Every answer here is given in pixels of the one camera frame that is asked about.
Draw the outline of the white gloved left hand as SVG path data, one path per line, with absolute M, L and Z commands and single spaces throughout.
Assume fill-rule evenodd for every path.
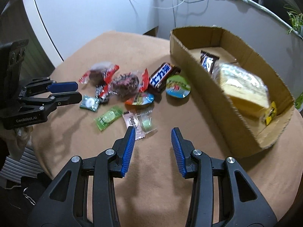
M 33 126 L 7 130 L 1 124 L 1 138 L 8 146 L 10 157 L 19 161 L 25 151 L 25 147 L 32 146 Z

